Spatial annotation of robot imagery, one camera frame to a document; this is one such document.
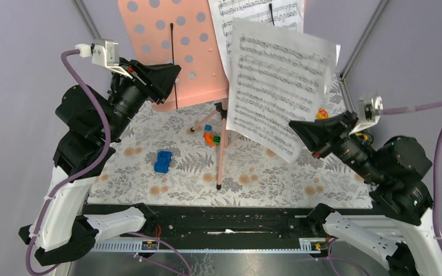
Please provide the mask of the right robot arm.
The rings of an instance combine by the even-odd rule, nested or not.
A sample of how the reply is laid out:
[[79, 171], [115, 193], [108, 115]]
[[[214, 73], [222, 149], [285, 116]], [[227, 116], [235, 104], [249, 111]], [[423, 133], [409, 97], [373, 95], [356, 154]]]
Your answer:
[[307, 229], [321, 237], [325, 233], [341, 239], [379, 262], [390, 275], [442, 275], [442, 239], [435, 232], [435, 207], [423, 183], [432, 162], [412, 137], [395, 136], [380, 149], [354, 133], [357, 114], [291, 121], [289, 127], [300, 137], [313, 157], [330, 154], [339, 158], [371, 185], [372, 208], [389, 218], [399, 229], [402, 241], [392, 241], [360, 227], [326, 204], [318, 204], [308, 215]]

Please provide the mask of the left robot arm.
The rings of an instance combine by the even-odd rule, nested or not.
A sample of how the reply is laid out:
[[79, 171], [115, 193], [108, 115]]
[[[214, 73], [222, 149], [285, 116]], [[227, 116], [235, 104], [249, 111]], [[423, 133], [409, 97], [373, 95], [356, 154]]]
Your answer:
[[145, 102], [161, 104], [167, 99], [181, 71], [172, 63], [144, 65], [120, 58], [109, 95], [103, 97], [82, 80], [67, 56], [62, 62], [76, 80], [55, 111], [68, 132], [54, 153], [52, 179], [39, 215], [18, 232], [28, 247], [27, 259], [51, 269], [82, 258], [100, 241], [129, 232], [149, 236], [155, 231], [156, 222], [144, 204], [103, 215], [79, 211], [115, 153], [113, 143], [120, 141]]

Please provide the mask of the pink music stand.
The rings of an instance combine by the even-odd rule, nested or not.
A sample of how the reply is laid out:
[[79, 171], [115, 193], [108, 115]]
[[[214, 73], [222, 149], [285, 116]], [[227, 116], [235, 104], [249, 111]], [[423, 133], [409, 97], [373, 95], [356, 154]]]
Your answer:
[[154, 109], [167, 112], [214, 101], [214, 110], [190, 128], [197, 131], [220, 115], [220, 153], [216, 188], [222, 188], [224, 152], [230, 146], [226, 129], [228, 80], [222, 65], [211, 11], [232, 1], [118, 1], [136, 58], [143, 64], [173, 63], [181, 67], [166, 102]]

